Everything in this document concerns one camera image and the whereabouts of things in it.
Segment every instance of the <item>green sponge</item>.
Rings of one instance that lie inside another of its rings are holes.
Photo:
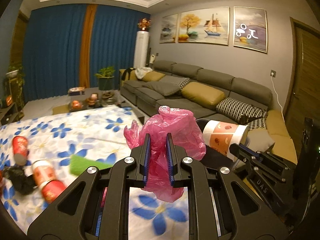
[[[110,168],[113,165],[108,163],[96,162],[73,154],[70,160],[70,173],[79,176],[87,168],[96,166],[99,170]]]

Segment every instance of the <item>picture frame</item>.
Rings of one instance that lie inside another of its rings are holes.
[[[159,43],[175,43],[179,14],[162,17]]]
[[[233,9],[233,46],[268,53],[268,22],[265,9]]]
[[[215,7],[181,13],[179,43],[229,44],[230,8]]]

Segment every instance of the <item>white power cable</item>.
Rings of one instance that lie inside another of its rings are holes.
[[[273,83],[273,76],[271,76],[271,82],[272,82],[273,90],[277,95],[277,101],[278,101],[279,106],[281,107],[281,115],[282,115],[282,118],[283,118],[283,121],[284,121],[283,108],[282,108],[281,104],[279,103],[279,96],[278,96],[278,93],[277,93],[277,91],[275,89],[275,84]]]

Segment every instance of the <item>wooden door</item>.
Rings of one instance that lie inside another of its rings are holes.
[[[26,34],[27,24],[28,18],[19,12],[12,36],[10,64],[19,64],[22,62],[23,41]]]
[[[304,118],[320,120],[320,32],[293,19],[292,27],[295,66],[285,123],[299,156]]]

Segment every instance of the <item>white air conditioner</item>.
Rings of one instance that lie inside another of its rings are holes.
[[[137,32],[136,48],[134,51],[133,67],[141,68],[146,66],[149,45],[149,33]]]

